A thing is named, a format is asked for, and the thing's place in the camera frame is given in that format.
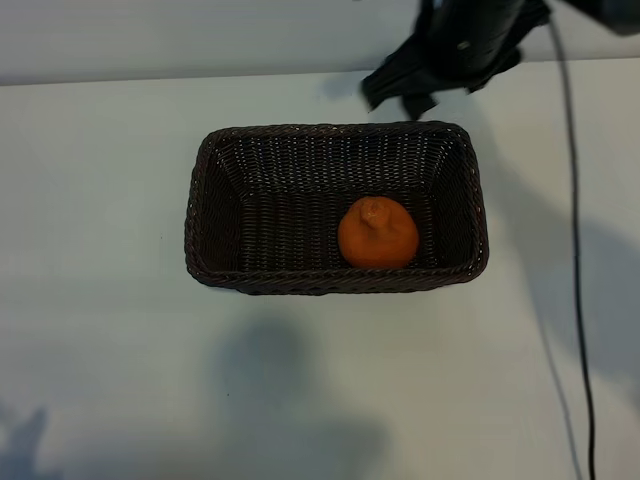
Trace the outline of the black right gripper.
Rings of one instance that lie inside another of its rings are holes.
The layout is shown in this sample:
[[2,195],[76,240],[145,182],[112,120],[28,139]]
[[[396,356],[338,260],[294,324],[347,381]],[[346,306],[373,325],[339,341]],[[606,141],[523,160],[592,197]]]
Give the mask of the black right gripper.
[[362,80],[361,94],[368,109],[374,111],[385,100],[408,94],[401,97],[402,107],[410,121],[418,121],[438,104],[431,93],[469,92],[469,48],[468,29],[416,30],[386,64]]

